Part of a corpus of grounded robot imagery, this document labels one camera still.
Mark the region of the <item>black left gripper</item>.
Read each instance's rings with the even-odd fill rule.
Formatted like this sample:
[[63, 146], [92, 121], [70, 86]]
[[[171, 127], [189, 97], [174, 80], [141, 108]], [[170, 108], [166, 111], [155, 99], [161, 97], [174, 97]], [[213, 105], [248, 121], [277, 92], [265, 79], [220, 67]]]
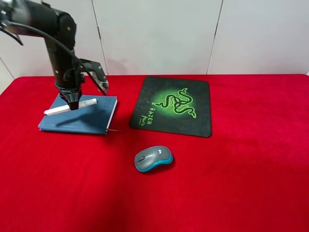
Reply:
[[53, 71], [55, 86], [59, 90], [61, 98], [67, 103], [70, 110], [78, 110], [82, 95], [81, 84], [84, 83], [80, 65], [64, 70], [53, 68]]

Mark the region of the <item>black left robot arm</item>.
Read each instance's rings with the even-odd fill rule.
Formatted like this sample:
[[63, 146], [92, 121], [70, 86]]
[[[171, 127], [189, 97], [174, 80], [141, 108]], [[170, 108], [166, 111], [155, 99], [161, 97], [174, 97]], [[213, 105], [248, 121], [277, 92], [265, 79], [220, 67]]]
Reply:
[[30, 0], [0, 2], [0, 30], [21, 43], [19, 36], [44, 38], [55, 86], [71, 110], [82, 95], [81, 61], [75, 56], [76, 24], [66, 12]]

